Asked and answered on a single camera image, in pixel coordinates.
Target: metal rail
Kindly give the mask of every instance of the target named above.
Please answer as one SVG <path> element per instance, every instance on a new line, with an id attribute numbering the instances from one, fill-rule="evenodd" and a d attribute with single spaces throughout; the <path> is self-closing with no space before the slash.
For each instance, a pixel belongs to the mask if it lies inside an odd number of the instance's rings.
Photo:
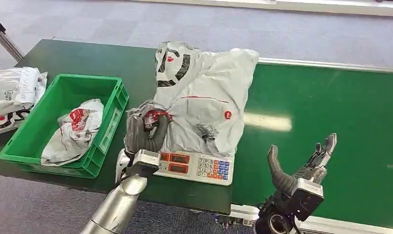
<path id="1" fill-rule="evenodd" d="M 23 54 L 16 47 L 16 45 L 7 37 L 5 28 L 0 23 L 0 44 L 7 50 L 7 52 L 17 61 L 23 59 Z"/>

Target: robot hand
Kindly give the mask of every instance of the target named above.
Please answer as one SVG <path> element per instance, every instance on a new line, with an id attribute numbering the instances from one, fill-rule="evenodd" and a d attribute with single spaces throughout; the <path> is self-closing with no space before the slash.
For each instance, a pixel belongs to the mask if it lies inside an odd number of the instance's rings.
<path id="1" fill-rule="evenodd" d="M 327 175 L 326 165 L 337 144 L 337 135 L 329 135 L 325 146 L 317 143 L 308 162 L 293 175 L 286 174 L 278 161 L 278 148 L 271 145 L 268 151 L 272 183 L 277 189 L 267 198 L 254 223 L 255 234 L 288 234 L 295 228 L 295 217 L 306 220 L 324 200 L 320 183 Z"/>

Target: scale display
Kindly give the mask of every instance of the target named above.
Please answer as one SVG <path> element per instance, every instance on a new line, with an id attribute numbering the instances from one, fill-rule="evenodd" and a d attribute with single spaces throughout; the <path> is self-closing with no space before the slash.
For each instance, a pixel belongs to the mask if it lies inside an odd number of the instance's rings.
<path id="1" fill-rule="evenodd" d="M 157 176 L 230 185 L 233 161 L 202 154 L 161 153 Z"/>

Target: green plastic crate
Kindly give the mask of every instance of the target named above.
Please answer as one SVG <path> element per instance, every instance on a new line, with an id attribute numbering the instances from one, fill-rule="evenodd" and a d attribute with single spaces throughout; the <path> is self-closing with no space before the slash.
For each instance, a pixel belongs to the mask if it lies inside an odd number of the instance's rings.
<path id="1" fill-rule="evenodd" d="M 101 100 L 104 110 L 100 130 L 90 149 L 81 159 L 61 167 L 42 166 L 41 153 L 58 129 L 57 118 L 93 98 Z M 29 172 L 96 178 L 128 99 L 121 78 L 60 74 L 8 141 L 0 159 Z"/>

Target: package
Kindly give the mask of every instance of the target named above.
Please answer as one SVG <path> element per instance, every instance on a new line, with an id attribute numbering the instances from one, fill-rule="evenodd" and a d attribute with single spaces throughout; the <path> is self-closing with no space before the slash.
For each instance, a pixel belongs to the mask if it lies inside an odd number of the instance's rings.
<path id="1" fill-rule="evenodd" d="M 47 73 L 37 68 L 23 67 L 0 71 L 0 116 L 30 109 L 36 101 L 36 86 Z"/>
<path id="2" fill-rule="evenodd" d="M 171 123 L 161 152 L 234 156 L 258 59 L 252 50 L 212 53 L 163 43 L 156 52 L 154 101 L 166 108 Z"/>
<path id="3" fill-rule="evenodd" d="M 29 83 L 34 79 L 36 86 L 31 90 L 32 84 Z M 16 129 L 22 124 L 43 96 L 46 85 L 47 72 L 40 74 L 37 68 L 0 71 L 0 134 Z M 16 98 L 20 103 L 18 105 L 15 104 Z"/>
<path id="4" fill-rule="evenodd" d="M 55 131 L 41 154 L 44 166 L 61 166 L 80 159 L 90 148 L 103 118 L 100 99 L 91 99 L 58 118 Z"/>

